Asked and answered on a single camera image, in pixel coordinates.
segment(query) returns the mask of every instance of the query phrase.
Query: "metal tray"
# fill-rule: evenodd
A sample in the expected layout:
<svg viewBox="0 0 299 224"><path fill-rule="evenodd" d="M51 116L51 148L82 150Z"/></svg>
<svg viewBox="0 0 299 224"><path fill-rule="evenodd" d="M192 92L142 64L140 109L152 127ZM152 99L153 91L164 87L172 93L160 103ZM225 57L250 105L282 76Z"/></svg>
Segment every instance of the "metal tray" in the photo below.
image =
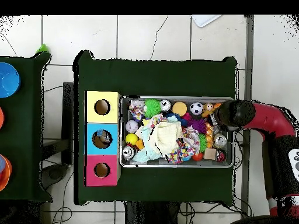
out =
<svg viewBox="0 0 299 224"><path fill-rule="evenodd" d="M146 99L157 99L157 100L169 100L172 104L175 102L185 102L188 109L190 105L194 102L205 103L222 103L227 100L232 100L230 97L188 97L188 96L122 96L120 98L120 156L119 161L123 167L192 167L192 168L228 168L234 164L234 132L224 132L221 133L227 138L227 145L223 150L227 153L227 159L224 162L216 162L213 160L202 159L200 161L189 160L181 164L168 163L164 158L159 158L157 160L149 160L147 163L138 163L133 160L125 160L123 158L123 148L126 146L125 138L128 134L125 124L127 121L132 120L133 116L128 111L129 100L146 100Z"/></svg>

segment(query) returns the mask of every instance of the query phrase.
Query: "shape sorter box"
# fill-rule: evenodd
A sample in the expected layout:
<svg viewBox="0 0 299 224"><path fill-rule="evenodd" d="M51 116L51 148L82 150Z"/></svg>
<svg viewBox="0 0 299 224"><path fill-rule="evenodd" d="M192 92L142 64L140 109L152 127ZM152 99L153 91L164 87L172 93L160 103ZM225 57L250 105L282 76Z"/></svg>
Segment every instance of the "shape sorter box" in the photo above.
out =
<svg viewBox="0 0 299 224"><path fill-rule="evenodd" d="M120 177L119 165L119 97L117 92L87 91L85 95L86 112L86 186L116 186ZM98 103L106 105L105 112L99 110ZM93 136L105 130L110 134L112 142L108 147L98 148L93 143ZM105 163L109 173L105 177L96 175L95 166Z"/></svg>
<svg viewBox="0 0 299 224"><path fill-rule="evenodd" d="M119 123L119 98L117 92L86 92L86 110L88 123L118 124ZM100 115L96 112L95 106L98 101L105 101L108 105L108 112Z"/></svg>
<svg viewBox="0 0 299 224"><path fill-rule="evenodd" d="M116 186L120 177L119 158L116 155L88 155L86 164L86 186ZM104 163L108 167L107 177L98 177L95 167Z"/></svg>

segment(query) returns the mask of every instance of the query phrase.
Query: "round hole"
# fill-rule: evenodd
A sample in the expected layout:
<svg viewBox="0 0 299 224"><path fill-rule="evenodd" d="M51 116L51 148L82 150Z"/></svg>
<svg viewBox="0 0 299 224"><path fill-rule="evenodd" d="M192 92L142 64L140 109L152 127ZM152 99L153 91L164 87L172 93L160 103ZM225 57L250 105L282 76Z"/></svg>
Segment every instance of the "round hole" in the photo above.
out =
<svg viewBox="0 0 299 224"><path fill-rule="evenodd" d="M95 112L98 115L106 115L110 111L110 104L107 100L98 100L95 103Z"/></svg>
<svg viewBox="0 0 299 224"><path fill-rule="evenodd" d="M112 143L112 136L109 131L100 129L93 133L92 143L99 149L107 149Z"/></svg>
<svg viewBox="0 0 299 224"><path fill-rule="evenodd" d="M95 175L99 178L105 178L108 176L108 174L110 173L110 168L107 164L105 163L98 163L95 168Z"/></svg>

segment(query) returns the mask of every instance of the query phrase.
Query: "blue box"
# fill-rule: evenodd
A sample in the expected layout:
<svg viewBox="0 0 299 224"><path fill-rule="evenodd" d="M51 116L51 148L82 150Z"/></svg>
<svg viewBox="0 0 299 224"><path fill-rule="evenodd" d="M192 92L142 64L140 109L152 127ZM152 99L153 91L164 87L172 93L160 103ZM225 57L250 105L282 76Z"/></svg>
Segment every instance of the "blue box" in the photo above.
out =
<svg viewBox="0 0 299 224"><path fill-rule="evenodd" d="M98 130L106 130L112 136L112 143L106 149L97 148L92 142L92 135ZM116 155L118 153L119 134L117 124L87 123L87 155Z"/></svg>

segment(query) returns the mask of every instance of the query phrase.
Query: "dark green mat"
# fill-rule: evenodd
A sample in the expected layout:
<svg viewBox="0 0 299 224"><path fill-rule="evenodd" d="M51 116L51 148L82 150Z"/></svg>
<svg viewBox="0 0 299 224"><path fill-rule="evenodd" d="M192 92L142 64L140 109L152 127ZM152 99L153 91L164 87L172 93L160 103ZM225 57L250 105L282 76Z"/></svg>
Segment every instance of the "dark green mat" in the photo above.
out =
<svg viewBox="0 0 299 224"><path fill-rule="evenodd" d="M20 89L0 99L5 122L0 129L0 154L12 164L8 185L0 200L51 201L40 186L41 161L41 76L51 55L47 52L32 58L0 57L0 62L14 66L20 75Z"/></svg>
<svg viewBox="0 0 299 224"><path fill-rule="evenodd" d="M75 99L74 111L75 153L79 151L75 159L75 202L223 200L231 205L232 167L122 168L117 186L84 187L84 91L234 98L236 64L234 58L221 62L95 60L88 51L81 51L73 65L74 91L79 96L79 101Z"/></svg>

